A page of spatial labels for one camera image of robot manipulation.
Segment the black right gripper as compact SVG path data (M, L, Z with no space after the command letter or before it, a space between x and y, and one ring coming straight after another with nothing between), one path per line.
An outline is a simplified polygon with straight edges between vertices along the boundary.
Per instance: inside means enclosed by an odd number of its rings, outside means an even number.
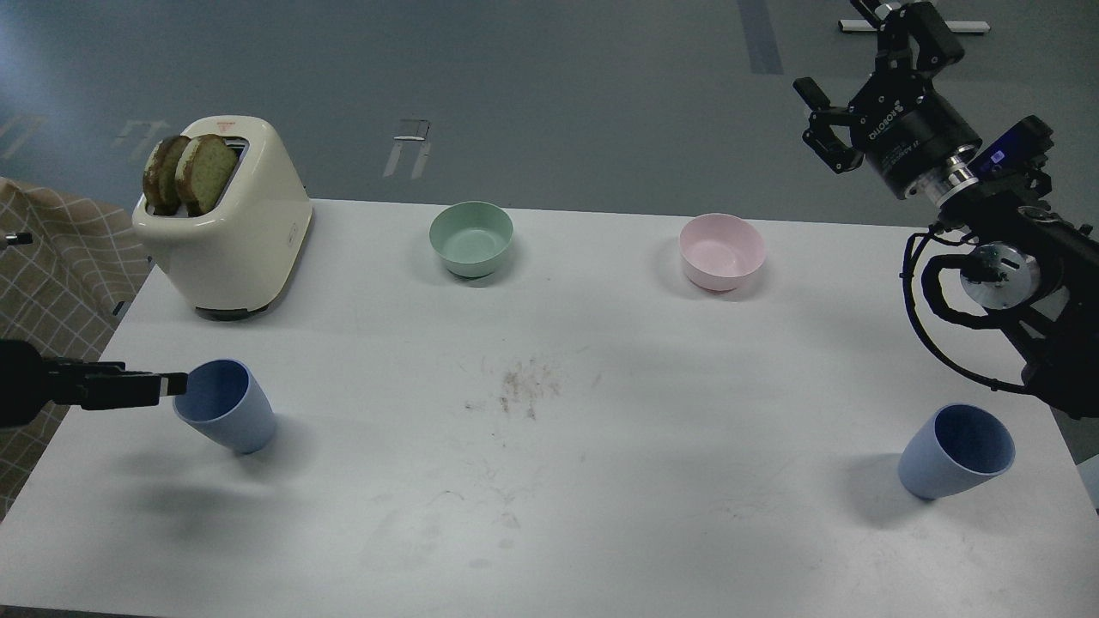
M833 106L813 78L793 79L809 110L802 141L833 173L855 172L865 158L903 200L923 173L955 156L968 163L981 147L981 137L930 81L966 52L930 1L850 4L877 35L872 77L850 108ZM851 144L837 128L851 129Z

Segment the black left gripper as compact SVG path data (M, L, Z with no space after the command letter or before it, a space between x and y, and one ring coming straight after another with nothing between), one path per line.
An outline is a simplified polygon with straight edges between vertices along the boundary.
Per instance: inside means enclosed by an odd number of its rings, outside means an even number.
M44 360L47 402L79 406L86 410L155 406L162 398L187 391L188 373L125 373L124 394L118 376L124 361L82 361L67 357Z

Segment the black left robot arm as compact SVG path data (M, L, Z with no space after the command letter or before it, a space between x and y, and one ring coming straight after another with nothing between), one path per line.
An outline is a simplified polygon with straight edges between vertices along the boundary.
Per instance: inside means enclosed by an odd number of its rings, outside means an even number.
M27 341L1 341L3 429L31 424L48 402L85 410L148 407L188 390L188 372L131 371L122 361L45 357Z

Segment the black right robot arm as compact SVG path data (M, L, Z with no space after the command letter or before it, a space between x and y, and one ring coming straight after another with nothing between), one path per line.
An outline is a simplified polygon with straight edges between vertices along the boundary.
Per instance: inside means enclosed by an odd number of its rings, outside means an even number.
M1098 249L1090 227L1073 227L1047 203L1044 172L1053 132L1021 118L985 146L933 86L964 58L939 9L926 1L856 1L877 36L874 70L847 104L809 77L793 82L809 109L802 141L835 173L868 163L896 198L939 208L937 222L906 244L906 314L926 351L992 391L1036 397L1074 419L1096 417ZM1004 333L1024 361L1019 383L961 367L934 343L917 312L972 330Z

